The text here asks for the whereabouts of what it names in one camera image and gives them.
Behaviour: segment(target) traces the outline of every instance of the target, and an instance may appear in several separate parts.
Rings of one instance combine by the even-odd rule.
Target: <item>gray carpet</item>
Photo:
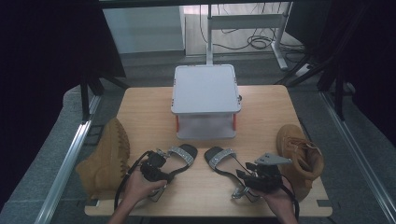
[[[132,87],[172,86],[176,66],[204,64],[205,58],[186,58],[175,55],[123,55],[127,78],[121,81]],[[216,56],[215,63],[234,66],[239,85],[271,85],[285,73],[278,69],[273,55]],[[344,139],[334,125],[329,111],[316,91],[318,76],[308,79],[295,88],[289,88],[290,98],[306,133],[322,150],[326,162],[322,181],[332,202],[330,217],[301,217],[300,223],[387,223],[378,202],[368,187],[357,163],[352,158]],[[124,90],[102,80],[105,94],[93,120],[90,135],[81,149],[77,163],[91,154],[101,128],[115,117]],[[396,159],[394,146],[346,97],[344,103],[346,123],[384,183],[392,198],[396,193],[393,174]],[[54,177],[70,147],[81,119],[79,87],[64,95],[64,108],[46,143],[30,169],[17,186],[0,215],[0,223],[33,223],[46,199]],[[86,194],[73,172],[51,223],[105,223],[108,217],[88,217],[84,214]],[[130,217],[128,223],[264,223],[262,219],[228,218],[143,218]]]

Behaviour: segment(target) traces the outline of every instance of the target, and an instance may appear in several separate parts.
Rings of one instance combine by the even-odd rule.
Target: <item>tan shoe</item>
[[[312,189],[312,181],[323,171],[324,161],[320,149],[307,141],[303,131],[293,124],[287,124],[279,130],[276,148],[279,156],[292,160],[290,164],[279,165],[279,170],[290,181],[300,202]]]
[[[105,126],[96,150],[76,167],[90,198],[101,191],[117,190],[129,169],[129,153],[128,136],[121,123],[114,118]]]

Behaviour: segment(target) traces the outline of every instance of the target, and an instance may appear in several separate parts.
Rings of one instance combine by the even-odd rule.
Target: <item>embellished silver strap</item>
[[[183,158],[189,166],[191,166],[194,162],[194,158],[181,147],[171,147],[168,150],[168,154],[170,154],[170,152],[175,152],[177,155]]]
[[[222,150],[221,152],[219,152],[218,154],[216,154],[216,156],[214,156],[210,162],[209,162],[209,166],[212,167],[212,169],[215,169],[216,166],[218,165],[218,163],[226,156],[229,156],[233,154],[234,157],[236,157],[236,153],[230,149],[227,148],[225,150]]]

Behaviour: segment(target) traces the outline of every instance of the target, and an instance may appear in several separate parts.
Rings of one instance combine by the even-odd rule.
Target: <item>sandal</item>
[[[142,165],[140,168],[142,174],[148,181],[166,179],[168,184],[170,184],[177,174],[186,171],[190,166],[192,166],[192,163],[198,154],[198,150],[196,147],[183,144],[179,147],[171,147],[166,153],[158,149],[157,154],[159,154],[164,160],[164,164],[159,166],[159,172],[151,172],[153,168],[147,165]],[[152,201],[157,202],[163,194],[165,187],[155,190],[148,197]]]
[[[245,170],[250,174],[248,171],[237,159],[236,153],[230,149],[223,149],[221,147],[212,147],[205,153],[205,160],[209,164],[209,166],[219,175],[227,175],[234,180],[239,182],[239,185],[242,188],[236,188],[234,194],[232,195],[233,198],[239,199],[242,196],[246,195],[247,198],[252,202],[257,202],[260,199],[259,195],[252,194],[249,191],[243,182],[237,176],[236,170]]]

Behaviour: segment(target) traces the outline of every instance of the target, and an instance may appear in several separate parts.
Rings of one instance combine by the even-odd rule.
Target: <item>wooden table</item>
[[[204,153],[214,146],[232,148],[242,163],[254,162],[265,152],[276,153],[276,134],[284,124],[299,125],[284,86],[240,86],[242,110],[237,114],[236,137],[221,140],[179,140],[175,116],[171,113],[172,88],[131,88],[125,92],[117,118],[128,133],[132,164],[147,150],[184,143],[198,148],[192,167],[176,176],[156,203],[144,200],[131,213],[149,217],[273,217],[264,200],[251,203],[246,197],[232,199],[233,181],[211,170]],[[98,195],[96,206],[86,206],[90,216],[110,216],[114,194]],[[328,217],[329,206],[323,184],[314,181],[310,194],[300,203],[301,217]]]

